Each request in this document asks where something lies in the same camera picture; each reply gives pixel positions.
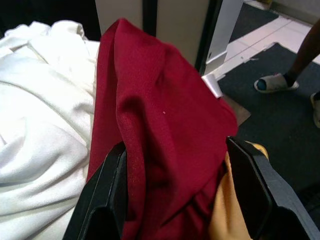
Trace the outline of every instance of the wall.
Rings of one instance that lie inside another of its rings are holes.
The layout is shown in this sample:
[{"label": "wall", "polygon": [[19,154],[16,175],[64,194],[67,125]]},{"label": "wall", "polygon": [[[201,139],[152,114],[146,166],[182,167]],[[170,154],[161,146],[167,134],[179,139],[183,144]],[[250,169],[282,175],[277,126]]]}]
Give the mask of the wall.
[{"label": "wall", "polygon": [[195,65],[209,0],[158,0],[156,36]]},{"label": "wall", "polygon": [[271,8],[310,24],[320,19],[319,0],[273,0]]},{"label": "wall", "polygon": [[119,18],[142,29],[142,0],[95,0],[95,5],[102,34]]}]

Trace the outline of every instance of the gray slide sandal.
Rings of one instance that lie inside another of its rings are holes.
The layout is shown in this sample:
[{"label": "gray slide sandal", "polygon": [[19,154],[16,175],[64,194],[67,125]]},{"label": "gray slide sandal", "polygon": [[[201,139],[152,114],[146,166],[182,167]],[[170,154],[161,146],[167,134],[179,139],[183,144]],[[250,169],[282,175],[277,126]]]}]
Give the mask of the gray slide sandal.
[{"label": "gray slide sandal", "polygon": [[[264,80],[266,84],[266,90],[261,90],[258,88],[259,80]],[[264,76],[259,80],[254,82],[254,88],[262,94],[271,94],[280,91],[291,91],[296,90],[299,87],[299,84],[296,81],[291,87],[288,87],[286,79],[280,73],[276,75]]]},{"label": "gray slide sandal", "polygon": [[318,129],[320,129],[320,100],[315,101],[316,93],[310,96],[311,104],[313,107],[313,121]]}]

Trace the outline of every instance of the red fabric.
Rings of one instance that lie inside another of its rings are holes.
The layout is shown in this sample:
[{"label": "red fabric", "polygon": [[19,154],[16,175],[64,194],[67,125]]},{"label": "red fabric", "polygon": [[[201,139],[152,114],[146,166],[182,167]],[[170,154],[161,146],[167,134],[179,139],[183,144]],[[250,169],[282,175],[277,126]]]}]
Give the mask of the red fabric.
[{"label": "red fabric", "polygon": [[171,45],[121,19],[102,36],[88,178],[127,150],[125,240],[203,239],[236,118]]}]

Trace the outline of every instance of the person's foot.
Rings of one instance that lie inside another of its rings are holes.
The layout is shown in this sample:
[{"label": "person's foot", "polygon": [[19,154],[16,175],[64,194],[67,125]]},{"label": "person's foot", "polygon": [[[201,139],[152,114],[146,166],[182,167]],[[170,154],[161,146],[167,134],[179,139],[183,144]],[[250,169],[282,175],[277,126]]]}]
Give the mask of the person's foot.
[{"label": "person's foot", "polygon": [[314,124],[320,129],[320,92],[313,93],[310,100],[313,107]]},{"label": "person's foot", "polygon": [[295,90],[299,84],[295,81],[291,86],[288,85],[287,80],[282,74],[271,76],[264,76],[254,82],[254,88],[263,94],[270,94],[280,91]]}]

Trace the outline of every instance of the white cloth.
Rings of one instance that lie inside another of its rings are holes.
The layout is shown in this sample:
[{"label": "white cloth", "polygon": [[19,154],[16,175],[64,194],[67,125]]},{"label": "white cloth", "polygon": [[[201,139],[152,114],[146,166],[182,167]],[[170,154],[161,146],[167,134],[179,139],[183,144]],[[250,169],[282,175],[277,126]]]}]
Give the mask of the white cloth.
[{"label": "white cloth", "polygon": [[73,21],[0,39],[0,240],[62,239],[88,173],[98,48]]}]

